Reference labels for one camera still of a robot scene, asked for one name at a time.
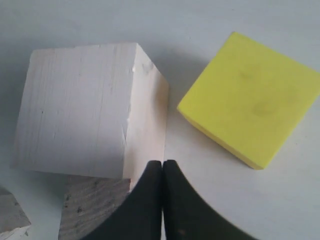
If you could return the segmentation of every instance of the white surface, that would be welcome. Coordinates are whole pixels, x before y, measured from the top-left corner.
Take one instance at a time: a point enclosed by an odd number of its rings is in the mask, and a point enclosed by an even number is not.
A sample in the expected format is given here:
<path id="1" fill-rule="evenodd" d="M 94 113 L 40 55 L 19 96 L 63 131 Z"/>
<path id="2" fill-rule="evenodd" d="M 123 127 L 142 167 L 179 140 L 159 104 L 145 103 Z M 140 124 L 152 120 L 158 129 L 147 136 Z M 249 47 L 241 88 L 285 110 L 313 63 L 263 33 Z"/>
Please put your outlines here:
<path id="1" fill-rule="evenodd" d="M 168 83 L 137 43 L 35 50 L 12 165 L 136 183 L 163 160 Z"/>
<path id="2" fill-rule="evenodd" d="M 318 0 L 0 1 L 0 184 L 33 224 L 23 239 L 57 239 L 64 182 L 8 169 L 31 51 L 121 41 L 138 42 L 170 83 L 165 157 L 178 160 L 205 200 L 261 240 L 319 239 L 319 98 L 261 171 L 242 164 L 175 110 L 232 31 L 320 71 L 319 12 Z"/>

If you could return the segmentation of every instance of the gray wooden block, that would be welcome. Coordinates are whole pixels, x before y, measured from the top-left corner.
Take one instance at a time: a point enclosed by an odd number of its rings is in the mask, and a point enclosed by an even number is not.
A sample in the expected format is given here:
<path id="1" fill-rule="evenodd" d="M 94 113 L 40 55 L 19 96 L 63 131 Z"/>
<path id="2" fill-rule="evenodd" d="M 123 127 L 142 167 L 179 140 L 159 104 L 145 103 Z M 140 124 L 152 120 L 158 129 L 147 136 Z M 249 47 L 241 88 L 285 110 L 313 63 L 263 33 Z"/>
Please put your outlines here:
<path id="1" fill-rule="evenodd" d="M 79 240 L 107 219 L 126 198 L 128 179 L 70 175 L 66 184 L 59 240 Z"/>
<path id="2" fill-rule="evenodd" d="M 135 183 L 164 158 L 168 89 L 137 43 L 35 50 L 13 166 Z"/>
<path id="3" fill-rule="evenodd" d="M 17 240 L 30 226 L 15 196 L 0 187 L 0 240 Z"/>

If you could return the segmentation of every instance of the wooden block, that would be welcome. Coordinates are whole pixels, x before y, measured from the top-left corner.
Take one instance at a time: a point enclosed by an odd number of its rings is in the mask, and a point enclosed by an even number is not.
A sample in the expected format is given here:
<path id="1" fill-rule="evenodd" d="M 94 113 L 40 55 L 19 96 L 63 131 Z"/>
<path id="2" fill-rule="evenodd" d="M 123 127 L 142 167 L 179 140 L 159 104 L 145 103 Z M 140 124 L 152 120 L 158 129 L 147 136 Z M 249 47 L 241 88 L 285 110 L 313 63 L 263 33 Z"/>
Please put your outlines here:
<path id="1" fill-rule="evenodd" d="M 319 73 L 235 32 L 178 110 L 249 166 L 263 169 L 319 93 Z"/>
<path id="2" fill-rule="evenodd" d="M 135 182 L 163 160 L 168 89 L 137 43 L 35 50 L 13 166 Z"/>
<path id="3" fill-rule="evenodd" d="M 17 240 L 30 226 L 15 196 L 0 187 L 0 240 Z"/>
<path id="4" fill-rule="evenodd" d="M 79 240 L 97 228 L 125 200 L 130 180 L 70 175 L 59 240 Z"/>

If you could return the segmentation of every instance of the white wooden cube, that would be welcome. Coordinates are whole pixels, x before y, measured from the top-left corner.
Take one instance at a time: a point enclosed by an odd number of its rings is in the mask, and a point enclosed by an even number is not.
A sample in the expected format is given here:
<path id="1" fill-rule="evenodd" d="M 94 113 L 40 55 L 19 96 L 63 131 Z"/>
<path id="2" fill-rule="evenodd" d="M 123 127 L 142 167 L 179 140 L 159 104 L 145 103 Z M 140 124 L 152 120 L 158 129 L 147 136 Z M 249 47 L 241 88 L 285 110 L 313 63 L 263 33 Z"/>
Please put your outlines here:
<path id="1" fill-rule="evenodd" d="M 0 240 L 17 240 L 31 223 L 15 196 L 0 187 Z"/>
<path id="2" fill-rule="evenodd" d="M 134 183 L 164 158 L 168 90 L 137 43 L 35 50 L 13 166 Z"/>

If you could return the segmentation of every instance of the yellow foam block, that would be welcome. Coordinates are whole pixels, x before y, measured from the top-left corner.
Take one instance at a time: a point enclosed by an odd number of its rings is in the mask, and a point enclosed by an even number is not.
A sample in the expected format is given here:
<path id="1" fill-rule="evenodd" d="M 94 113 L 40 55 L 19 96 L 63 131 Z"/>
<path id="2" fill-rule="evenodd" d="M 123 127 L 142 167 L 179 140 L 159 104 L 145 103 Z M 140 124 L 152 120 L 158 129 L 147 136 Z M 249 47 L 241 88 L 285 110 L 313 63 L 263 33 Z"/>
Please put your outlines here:
<path id="1" fill-rule="evenodd" d="M 319 94 L 319 73 L 234 32 L 178 110 L 250 167 L 263 169 Z"/>

